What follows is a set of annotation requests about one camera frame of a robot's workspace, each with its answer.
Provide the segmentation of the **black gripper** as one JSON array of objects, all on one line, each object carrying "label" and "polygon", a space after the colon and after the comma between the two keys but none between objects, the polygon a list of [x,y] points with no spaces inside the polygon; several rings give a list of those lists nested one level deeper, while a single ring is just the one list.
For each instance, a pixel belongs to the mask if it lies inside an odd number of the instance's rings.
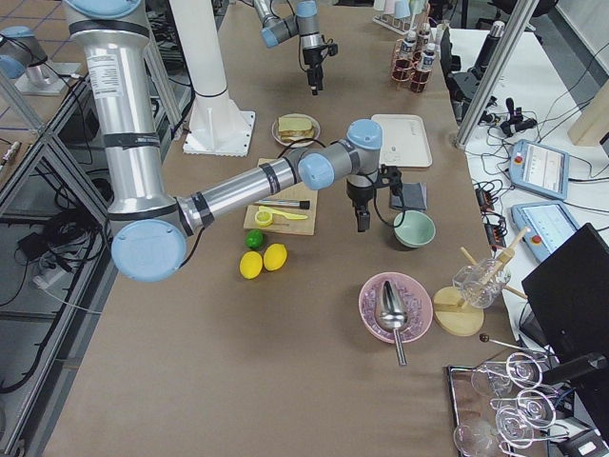
[{"label": "black gripper", "polygon": [[316,96],[323,89],[322,63],[326,56],[338,53],[338,44],[333,39],[326,40],[320,33],[300,36],[304,64],[308,66],[307,81],[311,94]]},{"label": "black gripper", "polygon": [[370,228],[369,203],[376,194],[376,184],[379,173],[350,174],[346,176],[346,192],[356,210],[358,232]]}]

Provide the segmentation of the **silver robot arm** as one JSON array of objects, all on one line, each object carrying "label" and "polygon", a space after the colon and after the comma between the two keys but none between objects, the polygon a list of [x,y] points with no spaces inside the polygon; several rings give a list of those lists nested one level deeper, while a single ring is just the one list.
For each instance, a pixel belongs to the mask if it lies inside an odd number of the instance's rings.
[{"label": "silver robot arm", "polygon": [[[186,238],[239,207],[303,182],[324,189],[346,177],[358,231],[369,229],[368,202],[378,182],[383,131],[353,122],[327,148],[299,148],[187,198],[166,192],[160,139],[151,113],[144,50],[152,33],[144,1],[64,1],[71,38],[87,57],[114,200],[108,219],[115,266],[136,281],[168,278],[186,262]],[[190,152],[246,154],[255,113],[240,111],[227,92],[209,2],[170,1],[195,91]]]},{"label": "silver robot arm", "polygon": [[318,6],[315,1],[299,1],[292,14],[279,16],[272,8],[271,1],[253,1],[262,24],[261,36],[268,48],[274,48],[284,41],[298,36],[304,59],[302,70],[313,95],[324,89],[323,63],[326,57],[338,53],[338,44],[326,40],[320,32]]}]

